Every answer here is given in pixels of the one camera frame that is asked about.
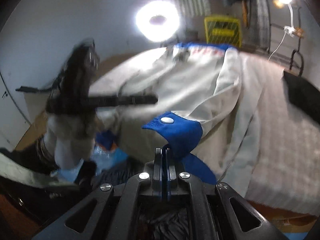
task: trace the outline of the white fabric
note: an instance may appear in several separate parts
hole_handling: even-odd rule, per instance
[[[290,104],[283,68],[250,56],[266,78],[258,110],[260,153],[246,199],[320,215],[320,125]]]
[[[109,83],[113,85],[117,82],[122,94],[153,92],[158,95],[158,103],[153,106],[119,107],[117,118],[114,115],[107,117],[105,111],[97,113],[104,123],[109,123],[105,128],[111,128],[119,136],[119,147],[142,161],[152,160],[155,148],[167,143],[155,131],[141,129],[154,117],[172,111],[181,117],[197,120],[203,128],[204,138],[230,114],[238,100],[242,66],[236,49],[224,52],[215,47],[193,46],[189,48],[189,53],[186,52],[188,57],[181,55],[184,52],[184,49],[175,48],[172,51],[168,48],[156,61],[146,59],[146,54],[140,60],[137,56],[135,62],[140,66],[140,71],[131,74],[131,79],[124,83],[122,76],[111,72],[90,88],[90,94],[97,94],[101,87],[110,91]],[[127,64],[131,64],[130,60],[114,71],[130,76]],[[215,163],[219,162],[214,151],[212,148],[212,154],[208,153],[214,158],[210,162],[205,161],[213,170]]]
[[[94,146],[94,116],[48,115],[44,145],[61,169],[72,169],[81,159],[89,159]]]
[[[132,68],[129,60],[90,88],[90,94],[98,94],[100,88],[104,91],[117,88],[112,92],[152,92],[158,95],[158,103],[154,106],[119,107],[112,114],[108,111],[98,112],[98,117],[108,124],[105,129],[111,129],[119,136],[119,147],[135,158],[150,161],[154,158],[155,148],[162,147],[167,141],[155,131],[141,129],[142,125],[166,111],[198,121],[203,134],[192,154],[217,176],[229,167],[225,173],[226,180],[244,196],[259,152],[259,125],[252,125],[252,134],[247,140],[249,143],[238,151],[256,112],[264,84],[256,67],[243,65],[246,60],[242,60],[236,49],[230,48],[225,52],[207,46],[191,46],[188,51],[168,48],[154,62],[147,58],[147,54],[141,55],[140,59],[137,56],[134,60],[140,66],[140,71],[136,66]],[[123,78],[119,73],[131,78]],[[237,102],[236,133],[232,135],[226,155],[228,134],[232,132],[228,128],[229,115]],[[233,165],[236,154],[237,159],[245,160],[242,165],[246,166],[243,172],[246,179],[237,180],[237,184],[233,181],[241,167]]]
[[[72,189],[77,190],[78,186],[74,183],[57,178],[51,178],[42,173],[31,171],[7,156],[0,153],[0,176],[36,188],[51,188],[59,190]]]

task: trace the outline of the white wall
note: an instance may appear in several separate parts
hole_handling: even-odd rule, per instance
[[[22,0],[0,33],[0,72],[25,116],[32,122],[45,100],[15,89],[47,85],[82,39],[95,39],[101,59],[158,47],[135,25],[138,9],[149,1]]]
[[[12,151],[14,147],[8,141],[9,140],[0,132],[0,148],[6,148],[8,151]]]
[[[0,77],[0,136],[4,137],[11,147],[15,147],[29,129],[29,126],[30,124],[27,123],[8,95],[8,91]],[[0,147],[7,146],[7,143],[2,140]]]

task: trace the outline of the silver screw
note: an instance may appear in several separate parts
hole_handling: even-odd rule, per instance
[[[111,185],[110,185],[109,183],[104,183],[104,184],[102,184],[102,185],[100,186],[100,189],[101,189],[102,191],[108,191],[108,190],[111,189]]]
[[[190,178],[190,173],[184,171],[184,172],[180,173],[179,176],[182,179],[189,179]]]
[[[149,177],[150,177],[150,175],[147,172],[142,172],[142,173],[139,174],[139,178],[140,179],[147,179]]]

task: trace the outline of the white jacket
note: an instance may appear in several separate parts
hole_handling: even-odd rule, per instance
[[[264,81],[255,66],[246,63],[246,54],[225,49],[187,44],[147,51],[98,80],[89,94],[155,93],[156,105],[97,112],[105,129],[118,136],[119,147],[135,158],[150,161],[156,147],[168,143],[160,135],[166,134],[178,154],[184,153],[180,150],[191,151],[218,177],[226,171],[223,181],[244,195],[259,150],[256,109]],[[167,111],[171,113],[164,116],[175,114],[198,122],[200,131],[188,128],[190,122],[182,126],[176,120],[161,123],[156,117]],[[149,130],[141,129],[150,121]]]

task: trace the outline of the black cloth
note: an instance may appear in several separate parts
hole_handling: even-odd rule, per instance
[[[126,183],[130,177],[143,171],[144,164],[129,157],[108,170],[102,170],[101,174],[92,179],[92,190],[103,183],[113,186]]]
[[[29,170],[49,175],[51,171],[58,169],[58,166],[55,163],[48,163],[45,161],[40,146],[41,140],[42,137],[38,138],[34,143],[22,151],[14,150],[9,152],[5,148],[0,148],[0,153]]]
[[[142,207],[137,234],[137,239],[188,240],[187,208],[166,203]]]
[[[290,103],[320,124],[320,91],[303,77],[284,71]]]

